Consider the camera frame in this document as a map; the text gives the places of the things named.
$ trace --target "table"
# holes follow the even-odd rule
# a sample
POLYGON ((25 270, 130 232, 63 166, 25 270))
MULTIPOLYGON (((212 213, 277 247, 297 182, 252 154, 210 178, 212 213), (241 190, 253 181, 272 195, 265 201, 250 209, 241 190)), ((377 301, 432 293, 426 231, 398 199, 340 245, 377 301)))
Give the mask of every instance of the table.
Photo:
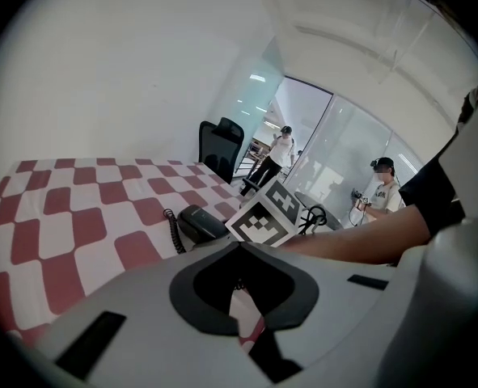
MULTIPOLYGON (((199 205, 225 220, 241 199, 202 163, 17 162, 0 183, 0 326, 32 345, 55 318, 125 270, 177 256, 163 209, 177 215, 199 205)), ((244 291, 234 293, 231 315, 247 318, 239 322, 241 341, 252 344, 263 319, 244 291)))
MULTIPOLYGON (((322 204, 320 204, 318 201, 310 198, 308 195, 303 194, 302 192, 298 191, 294 193, 294 196, 298 198, 298 200, 303 204, 303 206, 306 209, 309 209, 310 207, 314 207, 315 205, 318 205, 325 211, 325 215, 327 216, 327 223, 325 224, 328 226, 331 230, 341 230, 343 229, 343 226, 337 218, 334 217, 332 213, 330 213, 322 204)), ((316 216, 321 215, 321 212, 316 211, 315 213, 313 212, 316 216)))

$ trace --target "black pants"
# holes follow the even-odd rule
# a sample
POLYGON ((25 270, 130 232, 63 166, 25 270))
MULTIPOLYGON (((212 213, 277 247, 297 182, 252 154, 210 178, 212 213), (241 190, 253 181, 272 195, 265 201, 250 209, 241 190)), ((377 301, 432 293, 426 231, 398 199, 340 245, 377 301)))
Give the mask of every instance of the black pants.
MULTIPOLYGON (((263 187, 266 185, 266 183, 275 175, 277 175, 281 170, 281 167, 276 164, 269 156, 265 158, 265 160, 260 164, 260 167, 256 172, 252 175, 252 177, 249 179, 252 183, 257 184, 260 179, 262 178, 262 175, 265 174, 267 171, 267 174, 265 174, 264 179, 262 179, 262 182, 258 184, 259 187, 263 187)), ((247 192, 250 190, 250 186, 246 184, 246 187, 240 192, 242 196, 245 196, 247 192)))

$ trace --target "person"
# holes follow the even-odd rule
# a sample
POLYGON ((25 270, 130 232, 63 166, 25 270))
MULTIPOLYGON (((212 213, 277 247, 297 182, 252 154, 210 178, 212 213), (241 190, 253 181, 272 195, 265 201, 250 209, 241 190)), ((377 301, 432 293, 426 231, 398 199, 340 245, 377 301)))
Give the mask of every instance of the person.
MULTIPOLYGON (((290 158, 290 165, 294 165, 294 139, 292 138, 292 133, 293 129, 290 126, 284 126, 281 129, 281 136, 275 138, 272 142, 269 155, 250 178, 252 183, 259 183, 262 179, 262 175, 265 174, 264 179, 262 179, 258 185, 259 187, 266 185, 268 181, 280 172, 288 158, 290 158)), ((245 196, 250 189, 251 186, 246 185, 240 194, 245 196)))
POLYGON ((402 204, 402 197, 399 194, 399 184, 395 181, 395 164, 388 157, 382 157, 372 162, 374 173, 383 183, 375 190, 370 203, 357 205, 363 212, 361 224, 375 221, 386 217, 389 213, 397 211, 402 204))
POLYGON ((282 249, 356 263, 394 263, 407 249, 426 244, 439 230, 460 223, 463 209, 438 160, 477 106, 478 87, 467 94, 453 137, 399 190, 405 208, 355 229, 298 236, 282 249))

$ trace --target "black sleeve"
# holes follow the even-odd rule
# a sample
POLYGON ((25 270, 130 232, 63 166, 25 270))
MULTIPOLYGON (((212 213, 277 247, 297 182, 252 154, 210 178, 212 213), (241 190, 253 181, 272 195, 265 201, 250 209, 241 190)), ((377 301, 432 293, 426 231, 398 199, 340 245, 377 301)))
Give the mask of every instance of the black sleeve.
POLYGON ((406 205, 418 208, 431 236, 448 223, 451 201, 455 197, 455 190, 438 161, 455 138, 456 134, 399 190, 406 205))

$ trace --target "office chair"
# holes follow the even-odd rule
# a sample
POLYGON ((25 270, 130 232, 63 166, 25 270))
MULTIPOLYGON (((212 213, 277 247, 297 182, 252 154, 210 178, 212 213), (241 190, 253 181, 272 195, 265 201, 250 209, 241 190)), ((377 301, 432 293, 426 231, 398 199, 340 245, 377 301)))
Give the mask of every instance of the office chair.
POLYGON ((199 126, 199 162, 230 183, 243 140, 244 131, 233 120, 221 118, 218 125, 204 120, 199 126))

